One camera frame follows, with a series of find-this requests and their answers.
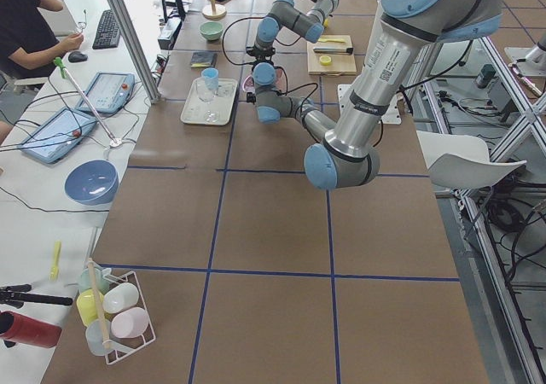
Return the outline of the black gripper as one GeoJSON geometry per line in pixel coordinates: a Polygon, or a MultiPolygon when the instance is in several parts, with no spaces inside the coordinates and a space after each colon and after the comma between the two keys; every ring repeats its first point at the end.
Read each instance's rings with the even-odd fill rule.
{"type": "Polygon", "coordinates": [[[246,102],[255,104],[257,101],[256,93],[254,90],[250,90],[246,93],[246,102]]]}
{"type": "Polygon", "coordinates": [[[273,46],[266,49],[261,49],[257,46],[247,46],[246,53],[254,58],[250,62],[251,65],[258,65],[261,62],[273,64],[272,56],[276,53],[276,49],[273,46]]]}

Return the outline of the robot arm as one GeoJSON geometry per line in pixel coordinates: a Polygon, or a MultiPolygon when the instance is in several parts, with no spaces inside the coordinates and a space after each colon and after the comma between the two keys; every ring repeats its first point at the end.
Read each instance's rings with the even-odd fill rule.
{"type": "Polygon", "coordinates": [[[333,121],[310,101],[283,96],[267,60],[283,27],[310,43],[322,36],[323,22],[339,0],[311,1],[312,9],[304,14],[293,0],[275,0],[247,52],[256,60],[252,76],[258,119],[268,124],[294,118],[306,128],[316,142],[305,151],[305,174],[315,187],[327,190],[374,179],[380,159],[369,139],[423,46],[491,35],[502,17],[502,0],[380,0],[375,17],[379,37],[369,41],[372,51],[351,85],[344,111],[333,121]]]}
{"type": "Polygon", "coordinates": [[[255,67],[269,62],[275,54],[274,42],[279,31],[286,27],[304,40],[316,43],[324,32],[325,20],[338,8],[339,0],[311,0],[314,5],[303,13],[294,7],[293,0],[275,0],[269,13],[259,22],[256,38],[247,54],[252,56],[255,67]]]}

